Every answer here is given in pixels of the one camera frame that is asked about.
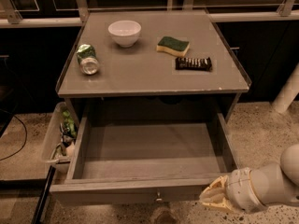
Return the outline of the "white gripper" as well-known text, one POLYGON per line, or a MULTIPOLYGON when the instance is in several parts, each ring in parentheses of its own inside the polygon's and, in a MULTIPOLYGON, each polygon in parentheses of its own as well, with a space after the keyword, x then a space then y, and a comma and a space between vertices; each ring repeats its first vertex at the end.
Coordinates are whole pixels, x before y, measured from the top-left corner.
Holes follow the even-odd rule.
POLYGON ((256 213, 267 209, 253 189, 250 168, 236 169, 228 176, 215 179, 209 189, 201 193, 200 202, 210 209, 228 213, 238 213, 239 210, 256 213))

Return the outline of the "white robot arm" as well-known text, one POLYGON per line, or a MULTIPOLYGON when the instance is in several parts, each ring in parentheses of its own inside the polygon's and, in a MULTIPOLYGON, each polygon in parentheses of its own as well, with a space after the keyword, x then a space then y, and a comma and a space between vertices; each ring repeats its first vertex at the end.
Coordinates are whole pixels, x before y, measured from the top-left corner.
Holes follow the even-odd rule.
POLYGON ((257 213, 299 204, 298 95, 295 66, 274 102, 243 104, 233 113, 230 137, 242 166, 214 180, 202 205, 229 213, 257 213))

